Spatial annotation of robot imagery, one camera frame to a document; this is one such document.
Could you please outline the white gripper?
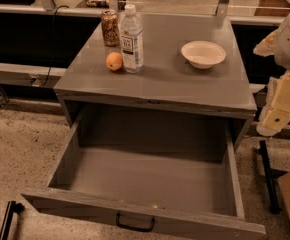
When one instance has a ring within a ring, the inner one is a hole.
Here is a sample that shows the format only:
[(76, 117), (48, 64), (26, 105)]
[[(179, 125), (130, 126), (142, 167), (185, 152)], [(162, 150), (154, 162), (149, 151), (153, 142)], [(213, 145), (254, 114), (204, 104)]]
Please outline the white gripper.
[[(273, 56), (275, 63), (290, 69), (290, 13), (277, 30), (268, 34), (253, 49), (258, 56)], [(290, 122), (290, 71), (279, 79), (271, 77), (267, 85), (266, 104), (259, 116), (257, 133), (270, 137)]]

